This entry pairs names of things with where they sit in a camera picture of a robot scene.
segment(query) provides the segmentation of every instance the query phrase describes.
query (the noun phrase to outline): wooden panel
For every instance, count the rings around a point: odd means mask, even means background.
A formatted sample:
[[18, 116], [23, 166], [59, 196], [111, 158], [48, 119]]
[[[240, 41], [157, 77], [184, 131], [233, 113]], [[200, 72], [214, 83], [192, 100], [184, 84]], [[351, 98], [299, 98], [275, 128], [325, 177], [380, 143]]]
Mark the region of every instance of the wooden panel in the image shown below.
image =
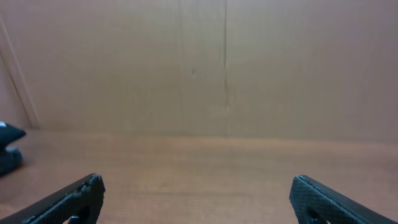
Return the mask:
[[226, 134], [225, 3], [181, 1], [182, 100], [187, 134]]
[[0, 120], [19, 128], [30, 128], [15, 86], [0, 57]]
[[398, 1], [229, 0], [228, 132], [398, 139]]
[[178, 1], [2, 1], [40, 128], [181, 133]]
[[299, 174], [398, 220], [397, 145], [37, 131], [18, 145], [25, 164], [0, 179], [0, 218], [97, 172], [98, 223], [296, 223]]

